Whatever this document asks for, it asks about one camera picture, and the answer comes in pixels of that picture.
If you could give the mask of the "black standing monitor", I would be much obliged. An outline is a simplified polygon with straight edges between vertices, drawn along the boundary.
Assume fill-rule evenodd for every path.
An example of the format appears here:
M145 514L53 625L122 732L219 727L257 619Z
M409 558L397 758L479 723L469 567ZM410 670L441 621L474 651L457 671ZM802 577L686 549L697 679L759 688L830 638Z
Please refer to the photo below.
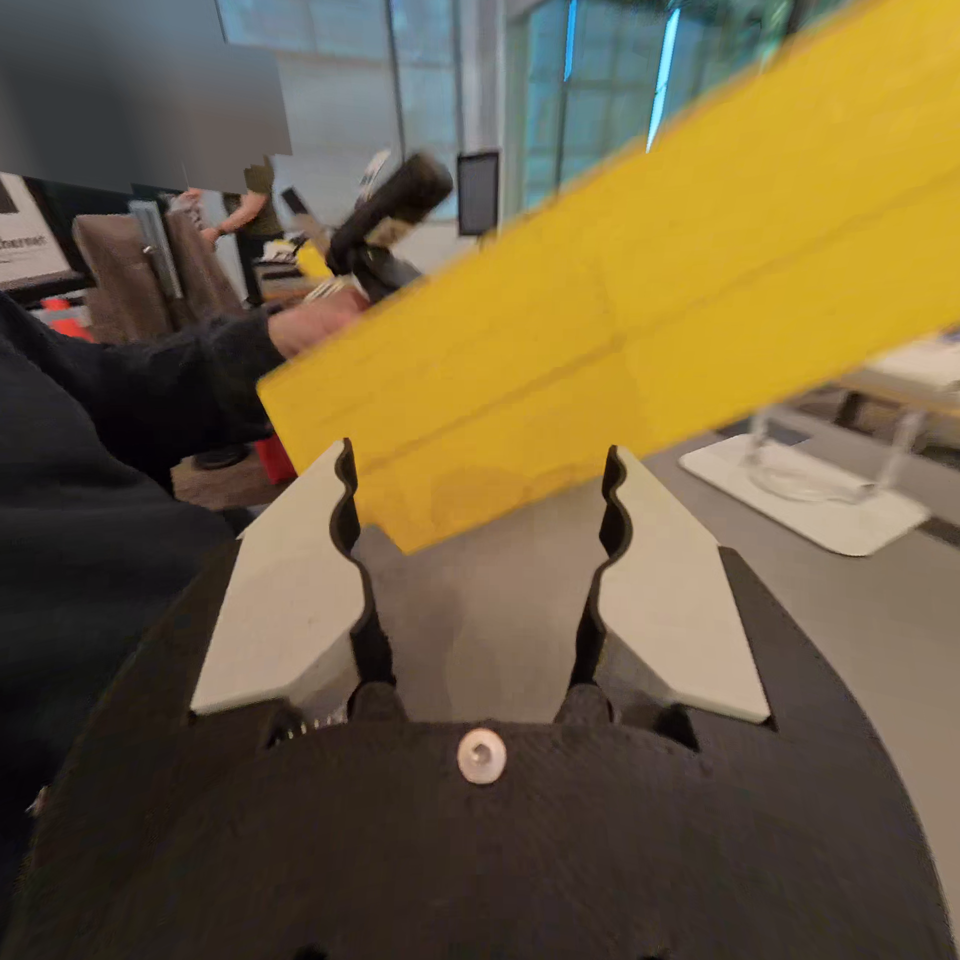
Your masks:
M501 150L461 152L457 156L457 222L462 238L480 238L500 222Z

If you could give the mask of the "person's left hand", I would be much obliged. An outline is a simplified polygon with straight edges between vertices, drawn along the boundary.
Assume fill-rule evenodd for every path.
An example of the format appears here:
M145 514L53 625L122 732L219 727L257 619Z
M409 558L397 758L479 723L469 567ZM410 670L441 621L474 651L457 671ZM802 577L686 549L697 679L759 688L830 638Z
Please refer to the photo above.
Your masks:
M366 295L354 286L305 299L269 318L270 342L284 360L292 360L351 327L369 307Z

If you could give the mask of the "clear acrylic holder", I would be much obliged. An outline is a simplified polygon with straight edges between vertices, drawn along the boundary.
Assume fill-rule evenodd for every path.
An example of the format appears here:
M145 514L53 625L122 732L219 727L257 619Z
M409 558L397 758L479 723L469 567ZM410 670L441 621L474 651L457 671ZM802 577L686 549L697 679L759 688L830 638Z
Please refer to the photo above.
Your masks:
M810 466L775 463L766 453L771 443L771 419L771 407L762 407L750 416L750 429L743 457L743 465L750 481L762 491L788 501L836 502L854 506L894 490L927 414L916 410L903 413L896 423L890 452L878 474L870 481L856 482L838 481L816 475Z

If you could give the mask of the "wooden-edged display board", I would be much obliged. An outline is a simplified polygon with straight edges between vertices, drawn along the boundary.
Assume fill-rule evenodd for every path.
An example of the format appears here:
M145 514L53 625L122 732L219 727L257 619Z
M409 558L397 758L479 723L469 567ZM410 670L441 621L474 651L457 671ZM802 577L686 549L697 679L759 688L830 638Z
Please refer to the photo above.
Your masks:
M843 374L837 385L846 396L835 426L854 428L868 401L891 405L900 414L958 421L959 342L944 335L911 342Z

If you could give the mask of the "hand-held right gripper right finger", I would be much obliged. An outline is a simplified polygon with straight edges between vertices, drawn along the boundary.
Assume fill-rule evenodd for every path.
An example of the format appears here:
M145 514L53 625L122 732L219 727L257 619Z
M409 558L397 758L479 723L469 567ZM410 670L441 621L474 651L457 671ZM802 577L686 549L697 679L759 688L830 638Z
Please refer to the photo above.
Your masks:
M693 709L768 722L772 708L714 536L625 446L606 453L591 578L569 689L626 716Z

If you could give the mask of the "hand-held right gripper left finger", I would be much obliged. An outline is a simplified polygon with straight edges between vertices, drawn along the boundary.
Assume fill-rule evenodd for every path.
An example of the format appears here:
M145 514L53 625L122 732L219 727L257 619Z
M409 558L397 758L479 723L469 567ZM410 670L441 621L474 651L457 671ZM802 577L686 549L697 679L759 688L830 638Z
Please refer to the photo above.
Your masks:
M353 555L357 489L353 446L336 440L240 536L193 713L279 699L337 714L362 685L396 683L370 574Z

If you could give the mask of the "person's left forearm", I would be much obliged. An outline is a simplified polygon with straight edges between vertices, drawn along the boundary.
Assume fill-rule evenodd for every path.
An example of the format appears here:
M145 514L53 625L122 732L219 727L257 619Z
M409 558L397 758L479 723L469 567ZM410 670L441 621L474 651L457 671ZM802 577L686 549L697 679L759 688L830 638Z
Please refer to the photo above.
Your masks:
M266 439L272 429L257 388L282 365L269 332L275 316L256 310L160 341L103 347L97 382L105 411L172 464Z

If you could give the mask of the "white sign board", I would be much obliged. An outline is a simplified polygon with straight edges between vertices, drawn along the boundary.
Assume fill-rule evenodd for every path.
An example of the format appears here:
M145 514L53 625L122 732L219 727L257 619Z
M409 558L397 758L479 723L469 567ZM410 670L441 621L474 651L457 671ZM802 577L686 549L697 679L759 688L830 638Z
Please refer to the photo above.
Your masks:
M1 173L1 289L26 292L75 271L26 181Z

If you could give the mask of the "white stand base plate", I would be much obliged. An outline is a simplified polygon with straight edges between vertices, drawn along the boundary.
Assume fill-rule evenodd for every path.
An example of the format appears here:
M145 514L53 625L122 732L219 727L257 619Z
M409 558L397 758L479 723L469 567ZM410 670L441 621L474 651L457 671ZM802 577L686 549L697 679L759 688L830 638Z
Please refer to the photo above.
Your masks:
M788 501L750 479L743 464L747 435L733 436L683 454L678 463L688 474L822 549L849 558L867 558L931 519L921 503L894 489L859 505ZM804 452L798 444L772 440L766 450L774 463L803 466L824 478L866 480Z

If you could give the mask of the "red floor object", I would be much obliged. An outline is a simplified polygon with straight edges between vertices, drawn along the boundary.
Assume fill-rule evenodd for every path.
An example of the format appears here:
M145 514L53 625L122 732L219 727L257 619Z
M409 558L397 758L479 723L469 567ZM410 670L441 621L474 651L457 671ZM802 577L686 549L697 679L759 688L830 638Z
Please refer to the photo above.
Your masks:
M255 441L253 449L270 485L276 487L296 481L298 472L277 435Z

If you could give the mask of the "yellow plastic bin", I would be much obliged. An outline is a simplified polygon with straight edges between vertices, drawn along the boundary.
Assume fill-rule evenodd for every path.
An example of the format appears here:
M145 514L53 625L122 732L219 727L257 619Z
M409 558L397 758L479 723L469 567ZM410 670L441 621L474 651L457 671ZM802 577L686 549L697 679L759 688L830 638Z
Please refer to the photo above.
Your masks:
M858 2L258 392L413 552L957 324L958 184L958 2Z

